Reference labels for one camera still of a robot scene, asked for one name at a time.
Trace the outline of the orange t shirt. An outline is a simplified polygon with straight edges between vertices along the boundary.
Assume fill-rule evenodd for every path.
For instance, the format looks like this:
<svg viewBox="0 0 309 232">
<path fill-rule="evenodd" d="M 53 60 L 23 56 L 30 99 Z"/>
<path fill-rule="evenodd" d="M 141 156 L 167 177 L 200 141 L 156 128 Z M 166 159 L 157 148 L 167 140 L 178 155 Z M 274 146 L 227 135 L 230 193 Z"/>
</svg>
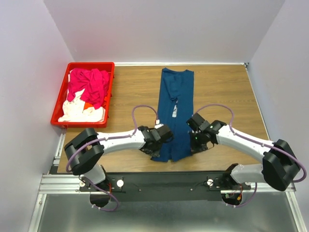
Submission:
<svg viewBox="0 0 309 232">
<path fill-rule="evenodd" d="M 107 105 L 107 100 L 108 100 L 108 97 L 106 96 L 106 97 L 104 97 L 104 100 L 103 100 L 103 103 L 101 104 L 101 105 L 92 105 L 92 104 L 90 104 L 90 103 L 88 103 L 88 102 L 85 102 L 85 104 L 84 104 L 84 110 L 86 110 L 86 109 L 88 109 L 88 108 L 90 108 L 90 107 L 93 107 L 93 108 L 95 108 L 95 109 L 98 109 L 99 107 L 103 107 L 103 108 L 105 108 L 106 107 L 106 105 Z"/>
</svg>

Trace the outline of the blue printed t shirt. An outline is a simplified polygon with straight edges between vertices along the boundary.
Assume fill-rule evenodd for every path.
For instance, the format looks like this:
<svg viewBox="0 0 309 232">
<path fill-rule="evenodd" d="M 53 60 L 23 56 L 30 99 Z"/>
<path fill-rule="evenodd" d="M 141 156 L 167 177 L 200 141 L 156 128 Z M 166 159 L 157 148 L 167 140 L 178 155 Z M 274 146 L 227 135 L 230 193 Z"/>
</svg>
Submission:
<svg viewBox="0 0 309 232">
<path fill-rule="evenodd" d="M 193 114 L 193 98 L 193 71 L 162 69 L 157 112 L 160 122 L 168 125 L 174 139 L 163 144 L 159 157 L 151 160 L 176 162 L 191 155 L 190 127 L 186 121 Z"/>
</svg>

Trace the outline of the magenta t shirt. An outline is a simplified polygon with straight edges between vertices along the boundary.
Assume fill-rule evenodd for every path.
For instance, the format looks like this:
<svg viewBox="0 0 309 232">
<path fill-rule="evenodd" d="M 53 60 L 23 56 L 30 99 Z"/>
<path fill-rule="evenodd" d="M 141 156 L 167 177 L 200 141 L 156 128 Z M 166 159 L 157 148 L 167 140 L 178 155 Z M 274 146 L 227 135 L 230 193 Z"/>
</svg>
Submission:
<svg viewBox="0 0 309 232">
<path fill-rule="evenodd" d="M 109 84 L 110 74 L 107 71 L 74 68 L 70 72 L 67 100 L 73 101 L 76 93 L 83 90 L 80 99 L 98 109 L 104 103 Z"/>
</svg>

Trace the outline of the aluminium frame rail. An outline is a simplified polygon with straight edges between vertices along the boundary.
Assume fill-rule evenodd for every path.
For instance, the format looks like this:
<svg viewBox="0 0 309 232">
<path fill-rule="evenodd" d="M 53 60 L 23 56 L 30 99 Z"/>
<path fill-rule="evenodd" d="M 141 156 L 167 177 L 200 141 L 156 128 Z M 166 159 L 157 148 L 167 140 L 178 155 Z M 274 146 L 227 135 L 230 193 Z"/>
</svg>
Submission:
<svg viewBox="0 0 309 232">
<path fill-rule="evenodd" d="M 50 194 L 73 194 L 79 193 L 77 178 L 70 174 L 58 174 L 57 168 L 60 164 L 60 158 L 64 141 L 66 137 L 66 129 L 62 129 L 56 146 L 52 165 L 47 174 L 43 174 L 39 184 L 38 195 L 32 213 L 29 232 L 37 232 L 42 218 L 47 196 Z"/>
</svg>

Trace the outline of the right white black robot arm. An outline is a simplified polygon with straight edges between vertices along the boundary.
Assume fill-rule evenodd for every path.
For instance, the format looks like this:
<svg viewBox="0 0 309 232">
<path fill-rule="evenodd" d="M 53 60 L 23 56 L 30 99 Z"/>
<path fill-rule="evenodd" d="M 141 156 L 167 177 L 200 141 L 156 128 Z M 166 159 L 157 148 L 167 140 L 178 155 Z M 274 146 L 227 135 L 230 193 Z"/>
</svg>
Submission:
<svg viewBox="0 0 309 232">
<path fill-rule="evenodd" d="M 222 188 L 234 189 L 244 183 L 266 183 L 275 190 L 285 191 L 301 169 L 291 147 L 284 140 L 273 142 L 259 139 L 219 120 L 209 123 L 198 113 L 186 123 L 191 128 L 189 134 L 193 154 L 208 150 L 207 144 L 212 143 L 233 148 L 259 162 L 250 165 L 231 164 L 215 180 Z"/>
</svg>

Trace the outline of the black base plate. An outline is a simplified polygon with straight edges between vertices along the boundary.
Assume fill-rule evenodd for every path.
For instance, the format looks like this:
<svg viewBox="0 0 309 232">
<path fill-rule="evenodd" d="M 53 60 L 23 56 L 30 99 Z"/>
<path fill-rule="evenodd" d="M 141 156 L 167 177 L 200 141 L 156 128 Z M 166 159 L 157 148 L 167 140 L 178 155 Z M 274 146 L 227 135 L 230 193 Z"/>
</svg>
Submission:
<svg viewBox="0 0 309 232">
<path fill-rule="evenodd" d="M 100 187 L 120 202 L 221 201 L 223 191 L 250 190 L 243 184 L 224 184 L 223 171 L 107 173 Z"/>
</svg>

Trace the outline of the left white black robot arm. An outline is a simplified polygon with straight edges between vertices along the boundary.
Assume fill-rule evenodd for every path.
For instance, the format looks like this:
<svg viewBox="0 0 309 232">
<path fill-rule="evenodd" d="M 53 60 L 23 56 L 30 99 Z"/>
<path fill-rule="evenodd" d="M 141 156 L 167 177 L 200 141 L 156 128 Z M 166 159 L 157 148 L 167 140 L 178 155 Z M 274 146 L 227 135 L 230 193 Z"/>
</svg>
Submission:
<svg viewBox="0 0 309 232">
<path fill-rule="evenodd" d="M 66 171 L 81 176 L 97 191 L 107 185 L 107 174 L 99 159 L 106 154 L 139 150 L 152 157 L 158 157 L 163 144 L 172 141 L 174 135 L 165 124 L 153 128 L 139 126 L 133 130 L 116 133 L 102 133 L 87 128 L 64 147 L 68 159 Z"/>
</svg>

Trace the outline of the red plastic bin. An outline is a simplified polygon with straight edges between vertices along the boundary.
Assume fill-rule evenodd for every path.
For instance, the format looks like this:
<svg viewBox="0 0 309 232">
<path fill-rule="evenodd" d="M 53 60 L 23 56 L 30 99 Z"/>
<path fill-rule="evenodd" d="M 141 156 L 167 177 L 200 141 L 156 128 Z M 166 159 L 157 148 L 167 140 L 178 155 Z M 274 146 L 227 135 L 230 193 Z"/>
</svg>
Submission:
<svg viewBox="0 0 309 232">
<path fill-rule="evenodd" d="M 103 103 L 103 108 L 105 109 L 104 119 L 102 122 L 58 122 L 58 119 L 64 115 L 62 110 L 62 105 L 67 98 L 67 90 L 68 90 L 68 75 L 71 70 L 74 68 L 82 68 L 82 69 L 95 69 L 97 68 L 100 71 L 107 71 L 110 75 L 110 83 L 107 92 L 107 97 L 105 102 Z M 51 117 L 51 124 L 54 126 L 58 126 L 60 128 L 105 128 L 107 127 L 108 122 L 108 113 L 110 108 L 110 102 L 112 97 L 112 85 L 114 79 L 114 62 L 71 62 L 67 65 L 63 81 L 59 90 L 59 94 L 55 103 L 54 111 Z"/>
</svg>

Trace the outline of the white t shirt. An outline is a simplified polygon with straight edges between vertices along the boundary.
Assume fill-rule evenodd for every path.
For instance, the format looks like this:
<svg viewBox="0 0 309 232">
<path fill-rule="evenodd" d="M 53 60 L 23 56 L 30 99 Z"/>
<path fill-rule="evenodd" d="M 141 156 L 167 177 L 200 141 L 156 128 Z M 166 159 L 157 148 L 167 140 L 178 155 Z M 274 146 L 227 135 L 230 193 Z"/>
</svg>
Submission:
<svg viewBox="0 0 309 232">
<path fill-rule="evenodd" d="M 84 89 L 75 93 L 72 101 L 65 100 L 62 105 L 64 115 L 58 122 L 102 122 L 105 118 L 105 109 L 101 106 L 95 109 L 93 106 L 86 106 L 86 102 L 81 100 Z"/>
</svg>

